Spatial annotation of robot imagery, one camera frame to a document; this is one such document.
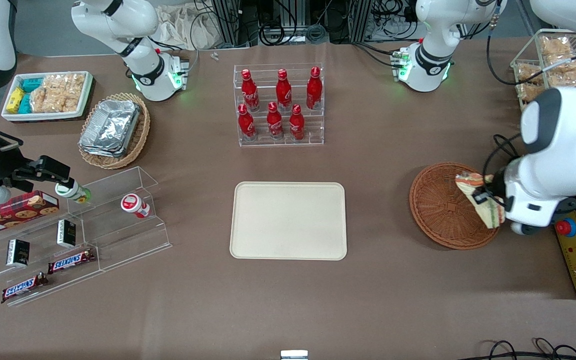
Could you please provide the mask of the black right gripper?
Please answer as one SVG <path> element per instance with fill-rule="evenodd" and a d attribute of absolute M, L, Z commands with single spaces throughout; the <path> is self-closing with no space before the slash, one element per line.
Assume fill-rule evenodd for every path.
<path fill-rule="evenodd" d="M 70 166 L 49 157 L 41 155 L 31 161 L 22 155 L 20 147 L 23 141 L 17 137 L 0 132 L 0 187 L 13 188 L 30 193 L 34 184 L 29 180 L 19 178 L 18 170 L 29 169 L 27 177 L 37 182 L 70 182 Z"/>

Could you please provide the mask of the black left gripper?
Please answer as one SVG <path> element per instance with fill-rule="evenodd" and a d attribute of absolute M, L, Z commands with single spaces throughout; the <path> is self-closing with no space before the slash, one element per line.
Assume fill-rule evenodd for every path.
<path fill-rule="evenodd" d="M 497 174 L 486 175 L 486 188 L 476 187 L 473 191 L 473 200 L 476 205 L 486 203 L 490 196 L 503 200 L 503 208 L 510 212 L 514 206 L 515 172 L 512 169 L 500 169 Z"/>

